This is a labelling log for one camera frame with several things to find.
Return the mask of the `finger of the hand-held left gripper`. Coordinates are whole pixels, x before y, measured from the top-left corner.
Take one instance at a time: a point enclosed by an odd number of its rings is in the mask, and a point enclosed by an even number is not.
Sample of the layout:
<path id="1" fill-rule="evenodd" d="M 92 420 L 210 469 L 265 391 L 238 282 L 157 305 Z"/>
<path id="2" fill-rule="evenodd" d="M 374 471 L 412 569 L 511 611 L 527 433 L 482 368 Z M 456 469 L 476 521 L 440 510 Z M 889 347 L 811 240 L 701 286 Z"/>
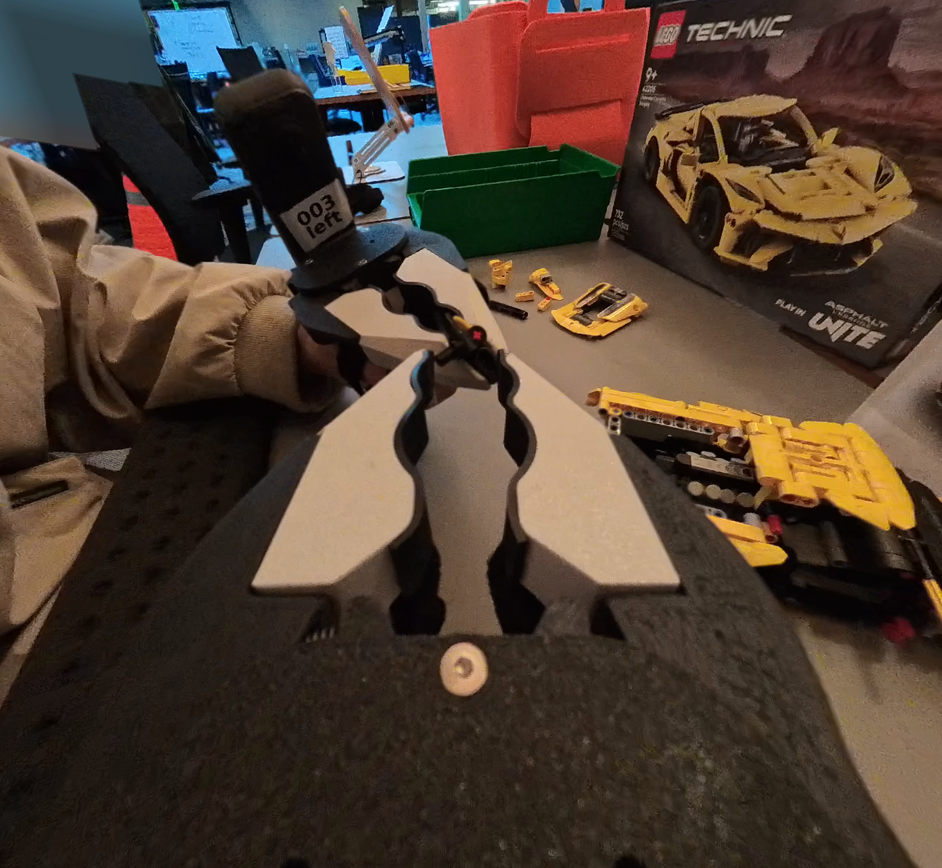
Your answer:
<path id="1" fill-rule="evenodd" d="M 465 269 L 454 265 L 431 250 L 406 254 L 394 250 L 383 256 L 384 297 L 390 309 L 412 315 L 427 330 L 441 332 L 450 325 L 449 317 L 458 315 L 470 325 L 487 330 L 499 357 L 507 344 L 488 297 L 480 284 Z M 490 389 L 473 372 L 445 370 L 434 362 L 435 383 L 451 389 Z"/>
<path id="2" fill-rule="evenodd" d="M 445 335 L 422 327 L 412 315 L 390 309 L 381 292 L 351 292 L 325 305 L 348 332 L 338 345 L 338 369 L 347 383 L 366 383 L 369 368 L 389 372 L 417 352 L 439 355 Z"/>

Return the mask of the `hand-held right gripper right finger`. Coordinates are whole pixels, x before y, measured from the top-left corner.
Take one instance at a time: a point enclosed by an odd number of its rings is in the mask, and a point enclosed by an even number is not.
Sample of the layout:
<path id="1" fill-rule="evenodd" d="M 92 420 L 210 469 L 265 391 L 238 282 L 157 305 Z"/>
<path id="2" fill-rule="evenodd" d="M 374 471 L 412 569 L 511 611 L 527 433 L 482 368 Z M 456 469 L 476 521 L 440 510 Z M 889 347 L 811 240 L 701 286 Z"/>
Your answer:
<path id="1" fill-rule="evenodd" d="M 612 598 L 676 594 L 681 579 L 607 431 L 519 357 L 502 353 L 503 447 L 515 465 L 489 591 L 504 634 L 551 607 L 592 618 Z"/>

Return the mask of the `whiteboard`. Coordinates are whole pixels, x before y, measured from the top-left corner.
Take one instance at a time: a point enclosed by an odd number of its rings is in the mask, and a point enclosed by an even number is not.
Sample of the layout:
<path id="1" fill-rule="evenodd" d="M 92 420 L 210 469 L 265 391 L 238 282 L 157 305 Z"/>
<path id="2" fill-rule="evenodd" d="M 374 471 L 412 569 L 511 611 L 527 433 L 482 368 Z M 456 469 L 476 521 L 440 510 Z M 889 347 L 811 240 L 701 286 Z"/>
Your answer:
<path id="1" fill-rule="evenodd" d="M 185 7 L 145 12 L 157 41 L 157 61 L 185 63 L 189 76 L 228 74 L 218 49 L 239 47 L 229 7 Z"/>

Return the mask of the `wooden articulated lamp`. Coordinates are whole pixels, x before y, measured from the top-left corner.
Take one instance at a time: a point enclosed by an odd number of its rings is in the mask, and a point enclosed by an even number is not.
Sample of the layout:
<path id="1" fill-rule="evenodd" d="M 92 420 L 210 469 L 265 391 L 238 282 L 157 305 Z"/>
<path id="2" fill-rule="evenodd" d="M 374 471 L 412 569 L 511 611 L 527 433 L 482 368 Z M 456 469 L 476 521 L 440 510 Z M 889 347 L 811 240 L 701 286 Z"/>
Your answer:
<path id="1" fill-rule="evenodd" d="M 411 132 L 415 126 L 415 121 L 403 109 L 393 89 L 383 77 L 380 67 L 374 61 L 371 51 L 361 33 L 354 27 L 352 18 L 344 6 L 339 8 L 339 15 L 345 37 L 357 53 L 371 84 L 382 100 L 385 110 L 390 115 L 390 119 L 384 122 L 383 126 L 375 131 L 371 139 L 352 157 L 350 165 L 354 182 L 364 182 L 373 169 L 376 168 L 375 164 L 383 152 L 401 134 Z"/>

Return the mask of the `grey desk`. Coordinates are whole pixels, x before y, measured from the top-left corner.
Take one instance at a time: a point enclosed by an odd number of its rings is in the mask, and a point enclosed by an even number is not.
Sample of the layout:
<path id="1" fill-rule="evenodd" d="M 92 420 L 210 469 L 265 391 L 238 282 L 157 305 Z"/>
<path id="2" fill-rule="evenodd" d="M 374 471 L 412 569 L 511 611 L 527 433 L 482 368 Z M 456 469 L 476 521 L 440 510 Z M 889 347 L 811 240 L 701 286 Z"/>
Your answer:
<path id="1" fill-rule="evenodd" d="M 512 256 L 513 290 L 544 266 L 566 301 L 599 281 L 649 309 L 626 330 L 584 341 L 548 314 L 498 316 L 506 343 L 587 413 L 595 387 L 687 403 L 708 401 L 790 418 L 842 422 L 870 387 L 747 309 L 608 240 Z M 442 557 L 442 631 L 496 635 L 485 578 L 513 473 L 494 391 L 460 391 L 432 408 L 420 461 Z M 772 603 L 801 640 L 845 745 L 889 825 L 918 866 L 940 866 L 940 641 L 889 641 L 878 630 Z"/>

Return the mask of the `orange felt bag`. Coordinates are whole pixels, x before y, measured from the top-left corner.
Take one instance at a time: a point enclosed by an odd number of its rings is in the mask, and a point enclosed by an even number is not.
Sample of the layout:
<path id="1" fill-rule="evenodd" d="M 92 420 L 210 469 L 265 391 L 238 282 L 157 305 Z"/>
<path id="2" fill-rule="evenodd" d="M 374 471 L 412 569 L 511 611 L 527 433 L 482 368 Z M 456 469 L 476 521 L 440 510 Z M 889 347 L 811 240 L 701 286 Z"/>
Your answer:
<path id="1" fill-rule="evenodd" d="M 432 29 L 449 153 L 568 144 L 619 166 L 650 18 L 626 0 L 526 0 Z"/>

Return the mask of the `toy car set box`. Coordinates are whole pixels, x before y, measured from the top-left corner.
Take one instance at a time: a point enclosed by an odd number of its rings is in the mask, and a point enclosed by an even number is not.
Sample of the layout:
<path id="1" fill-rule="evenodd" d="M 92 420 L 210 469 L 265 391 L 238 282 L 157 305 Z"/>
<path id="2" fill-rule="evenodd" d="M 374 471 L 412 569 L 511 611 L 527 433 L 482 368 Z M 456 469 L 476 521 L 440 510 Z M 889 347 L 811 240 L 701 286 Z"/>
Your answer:
<path id="1" fill-rule="evenodd" d="M 941 0 L 651 10 L 608 235 L 876 369 L 940 316 Z"/>

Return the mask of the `person's left forearm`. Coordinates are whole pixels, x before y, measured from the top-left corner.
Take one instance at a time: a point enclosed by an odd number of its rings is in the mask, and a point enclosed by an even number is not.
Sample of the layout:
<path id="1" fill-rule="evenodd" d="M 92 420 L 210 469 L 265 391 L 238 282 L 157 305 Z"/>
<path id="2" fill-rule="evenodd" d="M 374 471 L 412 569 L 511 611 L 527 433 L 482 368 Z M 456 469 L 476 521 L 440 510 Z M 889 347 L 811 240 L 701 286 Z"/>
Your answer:
<path id="1" fill-rule="evenodd" d="M 1 157 L 2 472 L 118 448 L 155 408 L 248 395 L 316 413 L 343 383 L 300 374 L 288 273 L 114 245 L 48 168 Z"/>

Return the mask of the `black chair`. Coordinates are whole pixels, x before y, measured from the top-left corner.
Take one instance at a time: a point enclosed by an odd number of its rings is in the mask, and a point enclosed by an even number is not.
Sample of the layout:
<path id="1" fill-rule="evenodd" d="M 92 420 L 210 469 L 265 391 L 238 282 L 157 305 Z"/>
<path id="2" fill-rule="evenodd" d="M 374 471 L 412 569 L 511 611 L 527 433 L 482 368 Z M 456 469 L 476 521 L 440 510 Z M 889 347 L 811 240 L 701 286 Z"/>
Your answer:
<path id="1" fill-rule="evenodd" d="M 155 88 L 75 74 L 89 128 L 105 155 L 159 218 L 183 263 L 228 254 L 251 263 L 244 208 L 260 205 L 244 180 L 211 179 L 146 105 Z"/>

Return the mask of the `person's left hand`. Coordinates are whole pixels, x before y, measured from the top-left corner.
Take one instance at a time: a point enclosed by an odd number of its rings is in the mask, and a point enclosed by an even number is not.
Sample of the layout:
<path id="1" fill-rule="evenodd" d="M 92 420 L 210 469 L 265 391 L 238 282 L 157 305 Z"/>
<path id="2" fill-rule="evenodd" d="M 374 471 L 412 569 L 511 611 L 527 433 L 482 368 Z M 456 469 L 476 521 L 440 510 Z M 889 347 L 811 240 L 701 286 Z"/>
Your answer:
<path id="1" fill-rule="evenodd" d="M 349 369 L 344 370 L 336 343 L 318 343 L 301 326 L 297 328 L 296 338 L 300 374 L 309 378 L 336 380 L 363 394 L 374 388 L 389 373 L 387 369 L 368 360 L 358 366 L 356 373 Z"/>

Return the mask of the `orange traffic cone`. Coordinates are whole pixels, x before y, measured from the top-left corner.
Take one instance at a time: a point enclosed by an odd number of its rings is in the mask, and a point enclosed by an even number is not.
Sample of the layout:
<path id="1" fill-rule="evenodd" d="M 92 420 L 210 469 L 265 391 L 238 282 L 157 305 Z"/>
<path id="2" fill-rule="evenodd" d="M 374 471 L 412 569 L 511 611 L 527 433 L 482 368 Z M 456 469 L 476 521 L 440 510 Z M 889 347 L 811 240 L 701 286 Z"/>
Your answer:
<path id="1" fill-rule="evenodd" d="M 176 262 L 176 250 L 157 211 L 125 174 L 122 184 L 133 247 Z"/>

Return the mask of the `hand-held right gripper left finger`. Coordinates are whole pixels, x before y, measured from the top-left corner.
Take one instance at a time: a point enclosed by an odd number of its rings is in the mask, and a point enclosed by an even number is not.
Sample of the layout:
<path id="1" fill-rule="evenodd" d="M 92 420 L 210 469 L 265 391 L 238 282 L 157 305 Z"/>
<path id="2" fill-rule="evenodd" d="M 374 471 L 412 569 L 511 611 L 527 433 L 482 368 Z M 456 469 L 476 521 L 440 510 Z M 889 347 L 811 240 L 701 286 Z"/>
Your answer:
<path id="1" fill-rule="evenodd" d="M 376 604 L 401 635 L 444 624 L 418 461 L 434 358 L 417 351 L 323 427 L 252 579 L 253 593 Z"/>

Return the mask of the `yellow toy car panel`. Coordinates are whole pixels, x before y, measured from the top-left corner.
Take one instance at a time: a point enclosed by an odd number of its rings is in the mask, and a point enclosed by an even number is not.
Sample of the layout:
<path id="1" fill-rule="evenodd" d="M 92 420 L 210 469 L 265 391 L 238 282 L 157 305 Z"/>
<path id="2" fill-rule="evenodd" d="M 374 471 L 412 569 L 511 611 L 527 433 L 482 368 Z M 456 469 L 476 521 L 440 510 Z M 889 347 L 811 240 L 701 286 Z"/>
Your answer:
<path id="1" fill-rule="evenodd" d="M 601 340 L 630 325 L 648 308 L 648 303 L 637 294 L 602 282 L 572 302 L 553 309 L 551 316 L 567 332 Z"/>

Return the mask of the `green plastic bin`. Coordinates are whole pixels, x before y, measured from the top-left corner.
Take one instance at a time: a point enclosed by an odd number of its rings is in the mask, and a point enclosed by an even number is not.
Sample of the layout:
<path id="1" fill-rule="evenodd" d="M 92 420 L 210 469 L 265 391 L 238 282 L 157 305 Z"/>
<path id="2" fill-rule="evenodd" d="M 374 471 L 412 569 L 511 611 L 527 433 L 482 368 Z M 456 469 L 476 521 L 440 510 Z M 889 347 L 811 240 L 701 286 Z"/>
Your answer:
<path id="1" fill-rule="evenodd" d="M 596 241 L 620 167 L 563 144 L 415 159 L 413 224 L 466 259 Z"/>

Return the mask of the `yellow toy car model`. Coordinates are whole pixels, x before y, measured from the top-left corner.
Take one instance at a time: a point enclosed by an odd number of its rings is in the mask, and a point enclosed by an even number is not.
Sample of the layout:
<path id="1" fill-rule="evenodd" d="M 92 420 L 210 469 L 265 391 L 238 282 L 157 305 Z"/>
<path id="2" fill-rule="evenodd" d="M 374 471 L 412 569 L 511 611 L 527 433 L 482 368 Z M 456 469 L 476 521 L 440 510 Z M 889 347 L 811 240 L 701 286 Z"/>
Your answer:
<path id="1" fill-rule="evenodd" d="M 794 423 L 607 387 L 586 405 L 718 528 L 781 601 L 940 638 L 940 498 L 854 424 Z"/>

